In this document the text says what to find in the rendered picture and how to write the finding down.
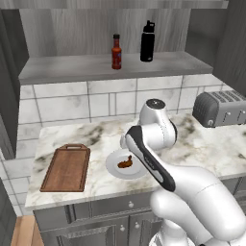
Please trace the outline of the red condiment bottle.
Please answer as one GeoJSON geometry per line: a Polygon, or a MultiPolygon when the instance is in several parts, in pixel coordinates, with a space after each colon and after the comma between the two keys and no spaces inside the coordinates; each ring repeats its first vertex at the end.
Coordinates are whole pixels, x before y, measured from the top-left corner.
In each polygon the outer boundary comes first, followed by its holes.
{"type": "Polygon", "coordinates": [[[119,34],[113,35],[113,47],[111,48],[111,68],[118,70],[121,68],[121,51],[119,45],[119,34]]]}

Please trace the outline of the black water bottle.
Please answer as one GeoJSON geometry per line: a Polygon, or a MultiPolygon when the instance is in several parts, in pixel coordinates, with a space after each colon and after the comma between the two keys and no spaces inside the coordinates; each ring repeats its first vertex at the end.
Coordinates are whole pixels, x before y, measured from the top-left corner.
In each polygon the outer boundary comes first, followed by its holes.
{"type": "Polygon", "coordinates": [[[141,35],[140,60],[142,62],[151,62],[153,60],[154,45],[155,23],[148,20],[141,35]]]}

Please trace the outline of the grey drawer front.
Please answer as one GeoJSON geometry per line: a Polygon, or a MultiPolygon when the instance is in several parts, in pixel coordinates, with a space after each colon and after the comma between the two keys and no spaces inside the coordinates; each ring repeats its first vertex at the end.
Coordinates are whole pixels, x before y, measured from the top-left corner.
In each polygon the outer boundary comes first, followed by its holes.
{"type": "Polygon", "coordinates": [[[246,177],[223,180],[224,186],[240,201],[246,201],[246,177]]]}
{"type": "Polygon", "coordinates": [[[86,203],[66,205],[64,207],[66,220],[68,224],[71,224],[80,219],[88,219],[134,209],[149,208],[150,197],[151,192],[143,192],[86,203]],[[130,201],[134,203],[132,208],[129,207],[130,201]]]}

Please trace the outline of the white round plate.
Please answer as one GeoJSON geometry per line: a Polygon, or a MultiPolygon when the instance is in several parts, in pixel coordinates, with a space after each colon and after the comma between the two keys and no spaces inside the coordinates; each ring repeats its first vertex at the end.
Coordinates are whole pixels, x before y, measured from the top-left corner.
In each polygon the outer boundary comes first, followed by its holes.
{"type": "Polygon", "coordinates": [[[147,173],[141,161],[128,149],[119,149],[111,153],[106,159],[108,171],[116,178],[123,180],[134,180],[141,178],[147,173]],[[117,164],[132,157],[133,165],[128,168],[119,168],[117,164]]]}

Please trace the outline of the grey toaster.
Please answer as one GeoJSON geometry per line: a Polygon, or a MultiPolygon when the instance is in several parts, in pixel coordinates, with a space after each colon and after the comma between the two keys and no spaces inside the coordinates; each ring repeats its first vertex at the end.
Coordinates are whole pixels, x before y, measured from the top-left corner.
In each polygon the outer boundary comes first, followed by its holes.
{"type": "Polygon", "coordinates": [[[205,128],[246,124],[246,97],[235,90],[203,92],[192,116],[205,128]]]}

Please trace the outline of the grey open wall cabinet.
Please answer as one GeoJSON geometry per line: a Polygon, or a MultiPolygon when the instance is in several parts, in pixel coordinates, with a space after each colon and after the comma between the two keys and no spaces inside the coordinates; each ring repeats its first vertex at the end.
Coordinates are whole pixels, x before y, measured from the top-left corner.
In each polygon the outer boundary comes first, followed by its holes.
{"type": "Polygon", "coordinates": [[[229,0],[20,0],[29,59],[22,84],[206,74],[229,0]],[[147,21],[155,23],[153,60],[140,60],[147,21]],[[111,68],[119,34],[121,68],[111,68]]]}

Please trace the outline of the brown wooden cutting board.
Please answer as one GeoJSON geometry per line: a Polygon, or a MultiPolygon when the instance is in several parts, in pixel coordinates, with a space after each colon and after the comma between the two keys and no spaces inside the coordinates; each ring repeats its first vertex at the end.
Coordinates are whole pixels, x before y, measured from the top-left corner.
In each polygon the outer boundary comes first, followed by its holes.
{"type": "Polygon", "coordinates": [[[83,192],[90,149],[84,144],[57,148],[47,169],[40,192],[83,192]]]}

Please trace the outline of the grey base cabinet door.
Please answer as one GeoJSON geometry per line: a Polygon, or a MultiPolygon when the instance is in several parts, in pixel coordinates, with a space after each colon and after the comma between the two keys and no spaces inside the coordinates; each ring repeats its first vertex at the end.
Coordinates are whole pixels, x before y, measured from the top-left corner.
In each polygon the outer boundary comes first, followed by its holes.
{"type": "Polygon", "coordinates": [[[50,230],[42,232],[41,237],[44,246],[128,246],[128,217],[50,230]]]}
{"type": "Polygon", "coordinates": [[[159,231],[161,219],[152,212],[143,212],[130,216],[129,246],[149,246],[152,237],[159,231]]]}

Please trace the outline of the brown chicken drumstick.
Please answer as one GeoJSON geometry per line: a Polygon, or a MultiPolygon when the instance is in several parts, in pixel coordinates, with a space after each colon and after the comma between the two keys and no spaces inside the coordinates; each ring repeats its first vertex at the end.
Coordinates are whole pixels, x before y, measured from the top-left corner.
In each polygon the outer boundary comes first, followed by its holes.
{"type": "Polygon", "coordinates": [[[128,156],[127,160],[123,160],[117,164],[119,168],[128,168],[133,165],[132,157],[128,156]]]}

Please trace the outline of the grey wall cabinet door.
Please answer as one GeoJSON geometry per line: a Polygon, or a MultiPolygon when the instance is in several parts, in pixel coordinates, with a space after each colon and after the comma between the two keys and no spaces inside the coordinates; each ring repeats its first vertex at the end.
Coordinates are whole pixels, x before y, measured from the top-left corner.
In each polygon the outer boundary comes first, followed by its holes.
{"type": "Polygon", "coordinates": [[[246,96],[246,0],[229,0],[226,27],[212,74],[246,96]]]}
{"type": "Polygon", "coordinates": [[[16,157],[20,100],[18,76],[29,59],[19,10],[0,9],[0,150],[16,157]]]}

